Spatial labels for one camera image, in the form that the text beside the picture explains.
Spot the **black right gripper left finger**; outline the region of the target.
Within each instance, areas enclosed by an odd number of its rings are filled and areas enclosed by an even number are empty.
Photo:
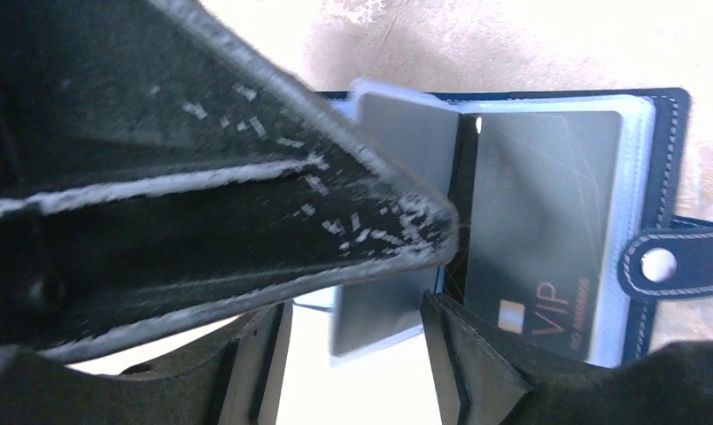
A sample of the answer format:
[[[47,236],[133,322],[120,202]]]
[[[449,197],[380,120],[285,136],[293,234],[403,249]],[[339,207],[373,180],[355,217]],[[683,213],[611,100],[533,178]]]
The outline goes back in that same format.
[[[119,375],[0,346],[0,424],[273,424],[291,337],[289,302]]]

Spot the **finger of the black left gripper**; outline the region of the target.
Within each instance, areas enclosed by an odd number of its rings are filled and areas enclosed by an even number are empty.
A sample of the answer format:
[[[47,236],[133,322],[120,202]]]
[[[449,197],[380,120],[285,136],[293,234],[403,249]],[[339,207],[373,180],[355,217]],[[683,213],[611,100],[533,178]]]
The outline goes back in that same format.
[[[0,345],[94,359],[402,260],[378,145],[197,1],[0,1]]]

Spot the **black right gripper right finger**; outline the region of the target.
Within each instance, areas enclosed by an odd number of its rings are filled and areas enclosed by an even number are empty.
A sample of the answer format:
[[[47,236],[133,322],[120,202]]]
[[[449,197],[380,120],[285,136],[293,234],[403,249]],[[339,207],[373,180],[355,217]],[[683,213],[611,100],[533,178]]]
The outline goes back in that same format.
[[[713,424],[713,341],[597,367],[525,342],[444,294],[422,323],[444,424]]]

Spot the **black VIP credit card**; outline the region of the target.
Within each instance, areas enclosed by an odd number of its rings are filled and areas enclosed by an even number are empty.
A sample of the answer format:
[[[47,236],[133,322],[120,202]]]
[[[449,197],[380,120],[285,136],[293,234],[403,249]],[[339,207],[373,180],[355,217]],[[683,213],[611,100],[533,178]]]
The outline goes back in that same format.
[[[473,314],[588,357],[622,124],[614,111],[482,117],[464,301]]]

